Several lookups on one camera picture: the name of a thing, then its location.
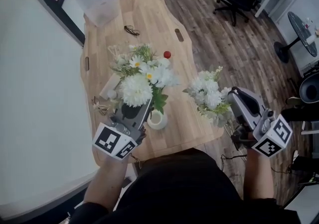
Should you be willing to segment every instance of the plastic container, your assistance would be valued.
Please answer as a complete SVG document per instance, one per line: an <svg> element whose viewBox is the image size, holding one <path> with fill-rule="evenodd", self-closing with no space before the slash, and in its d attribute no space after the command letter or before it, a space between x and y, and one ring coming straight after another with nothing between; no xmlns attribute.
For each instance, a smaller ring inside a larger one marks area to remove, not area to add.
<svg viewBox="0 0 319 224"><path fill-rule="evenodd" d="M119 14L117 0L77 0L77 2L97 27L103 26Z"/></svg>

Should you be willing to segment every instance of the red ball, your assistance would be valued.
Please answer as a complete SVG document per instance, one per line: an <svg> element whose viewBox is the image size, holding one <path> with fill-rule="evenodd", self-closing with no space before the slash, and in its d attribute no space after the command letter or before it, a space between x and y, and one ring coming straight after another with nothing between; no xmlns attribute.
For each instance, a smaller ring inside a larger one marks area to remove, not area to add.
<svg viewBox="0 0 319 224"><path fill-rule="evenodd" d="M170 58L170 56L171 56L170 51L165 51L165 52L164 52L164 58L169 59L169 58Z"/></svg>

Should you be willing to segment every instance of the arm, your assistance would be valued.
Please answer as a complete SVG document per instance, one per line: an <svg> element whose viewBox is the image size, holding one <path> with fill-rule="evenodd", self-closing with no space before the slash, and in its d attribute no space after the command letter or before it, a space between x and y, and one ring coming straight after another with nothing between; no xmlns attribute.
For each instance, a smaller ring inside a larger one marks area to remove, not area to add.
<svg viewBox="0 0 319 224"><path fill-rule="evenodd" d="M129 158L122 161L107 156L103 165L91 181L85 196L85 203L96 203L113 211L119 199Z"/></svg>
<svg viewBox="0 0 319 224"><path fill-rule="evenodd" d="M270 159L253 149L247 149L244 179L244 199L265 199L274 197L274 181Z"/></svg>

